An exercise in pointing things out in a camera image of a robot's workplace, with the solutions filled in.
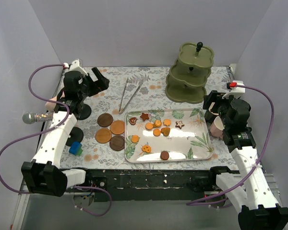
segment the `leaf-patterned tray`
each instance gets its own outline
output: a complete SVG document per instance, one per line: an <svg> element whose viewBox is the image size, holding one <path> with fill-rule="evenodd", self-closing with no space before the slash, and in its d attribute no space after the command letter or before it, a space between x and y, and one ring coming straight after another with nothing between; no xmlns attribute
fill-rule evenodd
<svg viewBox="0 0 288 230"><path fill-rule="evenodd" d="M142 113L149 114L149 121L143 121ZM129 119L136 117L135 125L129 123ZM153 130L145 128L146 123L170 119L171 128L168 137L162 134L155 137ZM125 118L125 157L131 163L159 162L162 151L169 152L167 161L191 161L209 159L213 154L210 143L204 113L200 108L194 109L156 109L146 111L128 112ZM185 125L182 129L176 128L176 121L182 121ZM137 143L131 142L132 135L138 135ZM142 151L143 145L149 145L151 153Z"/></svg>

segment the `pink cup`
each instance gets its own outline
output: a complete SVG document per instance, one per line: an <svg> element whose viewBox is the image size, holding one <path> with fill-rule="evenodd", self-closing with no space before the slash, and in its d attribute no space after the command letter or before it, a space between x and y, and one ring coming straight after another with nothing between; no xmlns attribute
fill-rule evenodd
<svg viewBox="0 0 288 230"><path fill-rule="evenodd" d="M223 138L223 123L219 116L217 116L210 127L211 135L215 138Z"/></svg>

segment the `silver microphone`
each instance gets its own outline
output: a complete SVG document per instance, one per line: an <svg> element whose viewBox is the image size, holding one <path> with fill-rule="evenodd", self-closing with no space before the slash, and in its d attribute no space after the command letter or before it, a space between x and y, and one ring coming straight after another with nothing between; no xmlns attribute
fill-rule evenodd
<svg viewBox="0 0 288 230"><path fill-rule="evenodd" d="M44 121L51 121L53 118L53 112L52 113L25 113L23 115L23 122L26 124L33 124L35 122L44 122Z"/></svg>

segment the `table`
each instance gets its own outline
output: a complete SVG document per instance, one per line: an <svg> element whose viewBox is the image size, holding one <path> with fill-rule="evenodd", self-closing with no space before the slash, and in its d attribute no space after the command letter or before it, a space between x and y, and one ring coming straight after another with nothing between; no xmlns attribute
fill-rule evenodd
<svg viewBox="0 0 288 230"><path fill-rule="evenodd" d="M210 140L215 149L214 154L208 160L199 161L133 164L126 161L124 150L114 151L108 143L98 143L95 139L95 133L101 127L97 124L97 118L102 113L112 114L114 120L125 120L125 113L129 111L152 108L201 108L203 106L203 103L175 103L166 97L165 86L169 67L101 67L98 69L110 80L109 88L85 100L85 103L91 106L92 114L88 119L78 121L76 124L84 132L83 153L81 156L74 156L68 152L69 147L66 146L60 161L62 169L84 167L88 169L127 170L209 170L211 167L219 165L228 166L231 170L238 169L223 141L212 136L210 136ZM91 68L85 68L85 70L90 73L92 78L96 78ZM125 112L119 115L119 104L127 78L129 78L130 83L126 88L122 108L136 90L140 79L144 79L144 83ZM228 74L228 67L212 67L212 73L205 87L207 94L211 90L226 92L226 83L232 80L232 77Z"/></svg>

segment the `round orange cookie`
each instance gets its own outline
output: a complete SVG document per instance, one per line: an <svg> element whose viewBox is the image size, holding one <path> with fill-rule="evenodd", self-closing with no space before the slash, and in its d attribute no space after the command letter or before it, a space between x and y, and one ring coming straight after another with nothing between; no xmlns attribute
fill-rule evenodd
<svg viewBox="0 0 288 230"><path fill-rule="evenodd" d="M112 137L112 133L107 128L101 128L100 130L96 132L96 135L95 135L96 140L102 144L110 141L111 137Z"/></svg>
<svg viewBox="0 0 288 230"><path fill-rule="evenodd" d="M156 120L155 121L155 126L156 127L161 127L162 126L162 122L160 120Z"/></svg>
<svg viewBox="0 0 288 230"><path fill-rule="evenodd" d="M165 126L170 126L171 125L171 120L170 119L164 119L164 121L163 121L163 124L165 125Z"/></svg>
<svg viewBox="0 0 288 230"><path fill-rule="evenodd" d="M152 151L152 148L149 145L143 145L142 146L142 151L150 153Z"/></svg>
<svg viewBox="0 0 288 230"><path fill-rule="evenodd" d="M133 143L137 143L138 141L139 141L139 136L138 135L133 135L132 137L131 137L131 141L133 142Z"/></svg>
<svg viewBox="0 0 288 230"><path fill-rule="evenodd" d="M110 130L115 135L120 135L123 132L125 132L125 122L123 121L113 121L113 123L110 126Z"/></svg>
<svg viewBox="0 0 288 230"><path fill-rule="evenodd" d="M154 135L155 135L156 137L158 137L158 136L160 136L161 131L160 131L160 129L155 128L154 131L153 131L153 133L154 133Z"/></svg>
<svg viewBox="0 0 288 230"><path fill-rule="evenodd" d="M153 127L154 127L154 125L152 124L152 123L147 123L146 125L145 125L145 127L148 129L148 130L151 130Z"/></svg>

